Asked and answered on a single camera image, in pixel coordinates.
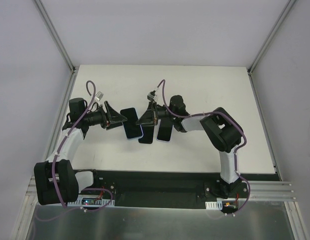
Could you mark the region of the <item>black phone blue edge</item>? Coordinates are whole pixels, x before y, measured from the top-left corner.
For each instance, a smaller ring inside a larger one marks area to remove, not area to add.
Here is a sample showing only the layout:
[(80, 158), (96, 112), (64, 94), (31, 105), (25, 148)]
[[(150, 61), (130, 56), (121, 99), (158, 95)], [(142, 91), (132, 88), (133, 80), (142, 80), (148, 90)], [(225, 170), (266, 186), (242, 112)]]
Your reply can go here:
[(136, 124), (136, 122), (138, 120), (138, 115), (137, 115), (136, 109), (134, 107), (122, 109), (120, 111), (120, 114), (127, 118), (127, 123), (123, 124), (123, 128), (124, 128), (125, 135), (126, 135), (126, 138), (127, 138), (127, 129), (128, 129), (128, 127), (129, 126), (139, 125), (139, 124)]

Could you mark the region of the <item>lavender phone case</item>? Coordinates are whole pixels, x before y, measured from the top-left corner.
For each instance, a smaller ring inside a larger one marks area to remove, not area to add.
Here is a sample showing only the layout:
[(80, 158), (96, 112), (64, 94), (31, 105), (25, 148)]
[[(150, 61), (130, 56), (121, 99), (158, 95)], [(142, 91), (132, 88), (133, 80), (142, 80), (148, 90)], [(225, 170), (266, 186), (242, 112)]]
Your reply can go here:
[(160, 125), (157, 131), (156, 140), (169, 143), (172, 137), (173, 126), (171, 124)]

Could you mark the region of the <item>light blue phone case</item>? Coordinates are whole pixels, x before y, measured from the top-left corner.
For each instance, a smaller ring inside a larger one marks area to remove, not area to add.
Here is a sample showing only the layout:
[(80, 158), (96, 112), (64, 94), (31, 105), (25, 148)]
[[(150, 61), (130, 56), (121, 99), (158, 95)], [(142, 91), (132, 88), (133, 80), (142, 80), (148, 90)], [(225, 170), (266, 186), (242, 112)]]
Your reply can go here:
[(144, 135), (140, 125), (132, 125), (127, 128), (127, 138), (129, 140), (142, 138)]

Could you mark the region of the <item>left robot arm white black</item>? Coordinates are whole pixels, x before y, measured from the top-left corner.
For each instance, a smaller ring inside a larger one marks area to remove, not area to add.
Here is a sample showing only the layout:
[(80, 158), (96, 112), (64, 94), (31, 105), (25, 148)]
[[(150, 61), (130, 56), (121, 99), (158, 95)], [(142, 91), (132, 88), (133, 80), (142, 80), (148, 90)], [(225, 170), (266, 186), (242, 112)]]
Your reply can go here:
[(97, 194), (101, 183), (94, 178), (94, 171), (73, 170), (75, 153), (90, 127), (99, 125), (110, 130), (127, 121), (127, 118), (115, 111), (107, 101), (95, 111), (88, 110), (86, 100), (81, 97), (69, 100), (68, 104), (69, 113), (57, 148), (45, 161), (34, 166), (37, 198), (41, 205), (66, 205), (77, 200), (83, 190), (91, 195)]

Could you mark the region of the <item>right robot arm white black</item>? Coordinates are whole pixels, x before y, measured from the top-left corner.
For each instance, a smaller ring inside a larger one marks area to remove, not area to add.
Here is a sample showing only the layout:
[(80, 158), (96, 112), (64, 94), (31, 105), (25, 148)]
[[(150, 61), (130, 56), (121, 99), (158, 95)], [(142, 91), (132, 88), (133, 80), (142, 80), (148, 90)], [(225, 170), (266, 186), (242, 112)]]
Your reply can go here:
[(243, 138), (243, 129), (222, 108), (212, 113), (190, 115), (181, 95), (170, 98), (169, 105), (159, 105), (154, 97), (148, 97), (149, 103), (144, 114), (136, 121), (143, 130), (158, 126), (157, 140), (169, 142), (173, 130), (180, 133), (204, 131), (212, 145), (218, 150), (220, 158), (220, 180), (209, 188), (212, 195), (223, 199), (232, 197), (242, 182), (237, 172), (234, 152)]

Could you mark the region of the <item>black phone case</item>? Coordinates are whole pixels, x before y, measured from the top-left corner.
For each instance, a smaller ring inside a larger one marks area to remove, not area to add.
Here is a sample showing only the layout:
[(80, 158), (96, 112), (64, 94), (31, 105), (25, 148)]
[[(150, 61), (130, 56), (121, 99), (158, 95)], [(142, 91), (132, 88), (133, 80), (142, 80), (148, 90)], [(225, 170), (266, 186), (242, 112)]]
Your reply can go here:
[(143, 136), (138, 139), (140, 144), (152, 144), (154, 139), (154, 130), (153, 125), (142, 125), (141, 126)]

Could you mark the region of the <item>black phone teal edge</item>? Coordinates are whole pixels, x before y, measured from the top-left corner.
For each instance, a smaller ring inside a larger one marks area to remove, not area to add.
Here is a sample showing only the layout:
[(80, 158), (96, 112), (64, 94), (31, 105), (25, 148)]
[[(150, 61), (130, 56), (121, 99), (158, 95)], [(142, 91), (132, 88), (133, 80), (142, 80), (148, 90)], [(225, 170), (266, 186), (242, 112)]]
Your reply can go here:
[(156, 139), (162, 142), (171, 140), (173, 123), (169, 119), (162, 119), (159, 124)]

